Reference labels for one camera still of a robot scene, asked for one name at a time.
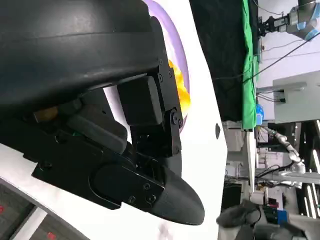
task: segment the screw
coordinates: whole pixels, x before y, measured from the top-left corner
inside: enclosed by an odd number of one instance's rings
[[[145,191],[149,190],[150,188],[151,188],[151,186],[150,186],[149,183],[146,183],[146,184],[143,185],[143,189],[144,189]]]
[[[128,203],[129,204],[133,204],[135,202],[135,200],[136,200],[136,197],[130,196],[129,199],[128,199]]]
[[[177,120],[178,120],[176,113],[172,113],[172,117],[171,118],[172,118],[172,123],[174,125],[176,125],[177,124]]]
[[[156,199],[157,199],[156,196],[152,194],[151,196],[148,196],[148,197],[146,198],[146,201],[147,201],[148,203],[152,204],[152,203],[155,202]]]
[[[163,82],[163,78],[162,78],[162,75],[160,73],[158,74],[158,78],[159,78],[160,83],[162,83]]]
[[[178,123],[179,123],[179,128],[182,128],[184,122],[181,119],[179,119]]]
[[[47,171],[47,170],[50,170],[52,168],[52,163],[51,162],[48,162],[48,161],[45,161],[45,162],[41,162],[39,164],[39,167],[42,171]]]

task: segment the red light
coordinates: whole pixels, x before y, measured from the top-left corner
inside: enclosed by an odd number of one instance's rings
[[[55,240],[56,239],[56,235],[54,235],[52,232],[48,232],[47,237],[50,240]]]

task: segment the white table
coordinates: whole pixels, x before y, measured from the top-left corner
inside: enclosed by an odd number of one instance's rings
[[[171,16],[180,34],[190,77],[192,105],[181,133],[182,177],[195,189],[205,208],[200,226],[166,222],[123,204],[109,210],[69,192],[31,177],[35,164],[22,154],[0,145],[0,180],[11,189],[32,200],[37,206],[69,223],[91,240],[159,238],[159,228],[166,226],[175,240],[215,240],[218,237],[216,218],[220,214],[227,145],[222,130],[217,101],[209,69],[203,55],[188,0],[158,0]],[[110,99],[111,90],[106,91]],[[110,105],[119,122],[121,110]],[[216,123],[221,127],[216,139]]]
[[[250,177],[250,190],[255,191],[255,178],[256,178],[256,157],[257,157],[257,141],[255,139],[255,132],[247,134],[247,151],[248,151],[248,164],[249,164],[249,177]]]

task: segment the purple bowl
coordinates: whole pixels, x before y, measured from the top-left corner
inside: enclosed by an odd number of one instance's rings
[[[190,93],[190,81],[189,81],[187,57],[186,57],[185,50],[175,24],[172,22],[168,13],[160,6],[160,4],[158,4],[153,0],[143,0],[143,1],[147,4],[149,8],[150,16],[156,17],[159,20],[162,28],[168,33],[168,39],[165,36],[164,40],[166,44],[168,44],[168,41],[169,41],[171,43],[170,45],[174,48],[174,55],[176,60],[174,64],[177,65],[178,68],[181,70],[184,86],[188,91],[188,93]]]

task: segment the white wall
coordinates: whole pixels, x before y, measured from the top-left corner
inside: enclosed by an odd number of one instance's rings
[[[296,6],[297,4],[298,0],[259,0],[259,5],[261,7],[275,13],[281,13],[283,11],[285,14],[287,14],[292,9],[292,7]],[[262,16],[263,21],[267,20],[271,15],[274,18],[279,17],[277,15],[270,14],[262,9],[259,9],[259,16]],[[268,50],[273,47],[282,46],[296,40],[299,40],[299,38],[294,35],[285,32],[274,32],[268,33],[266,37],[262,38],[262,45],[265,47],[265,50]],[[266,68],[302,43],[303,41],[299,41],[286,47],[276,48],[271,51],[264,52],[262,54],[262,63],[260,64],[259,69],[262,70]],[[315,38],[312,42],[306,43],[300,49],[293,52],[290,57],[283,59],[276,65],[272,66],[270,69],[261,73],[257,86],[260,88],[272,86],[273,80],[276,79],[319,71],[319,63],[320,36]],[[273,98],[272,93],[265,95]],[[261,98],[259,99],[259,102],[264,108],[265,119],[275,119],[274,103],[268,102]]]

